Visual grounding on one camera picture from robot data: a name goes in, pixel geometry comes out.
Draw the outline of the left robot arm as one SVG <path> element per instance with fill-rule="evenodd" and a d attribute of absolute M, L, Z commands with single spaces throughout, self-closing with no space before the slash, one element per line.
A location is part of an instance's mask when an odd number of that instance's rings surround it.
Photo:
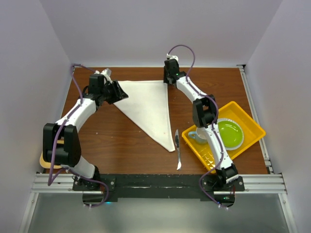
<path fill-rule="evenodd" d="M 84 177 L 84 186 L 89 190 L 100 187 L 101 179 L 96 167 L 82 156 L 79 131 L 90 116 L 97 112 L 104 102 L 114 104 L 128 98 L 117 80 L 109 75 L 94 73 L 89 84 L 80 90 L 80 96 L 73 108 L 55 123 L 47 123 L 43 128 L 43 160 L 67 168 Z"/>

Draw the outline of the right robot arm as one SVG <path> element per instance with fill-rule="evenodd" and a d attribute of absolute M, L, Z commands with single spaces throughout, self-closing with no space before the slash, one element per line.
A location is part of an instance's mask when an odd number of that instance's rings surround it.
<path fill-rule="evenodd" d="M 214 96 L 201 91 L 186 72 L 179 70 L 176 56 L 169 55 L 164 61 L 163 81 L 175 86 L 192 102 L 192 119 L 197 134 L 207 140 L 215 161 L 215 167 L 211 170 L 216 171 L 216 184 L 219 189 L 227 191 L 239 175 L 221 139 L 217 124 L 219 109 Z"/>

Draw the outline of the white cloth napkin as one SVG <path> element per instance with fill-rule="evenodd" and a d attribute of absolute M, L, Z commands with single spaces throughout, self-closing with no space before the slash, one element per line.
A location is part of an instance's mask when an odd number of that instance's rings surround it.
<path fill-rule="evenodd" d="M 128 98 L 115 106 L 168 152 L 175 151 L 168 85 L 162 81 L 121 81 L 120 86 Z"/>

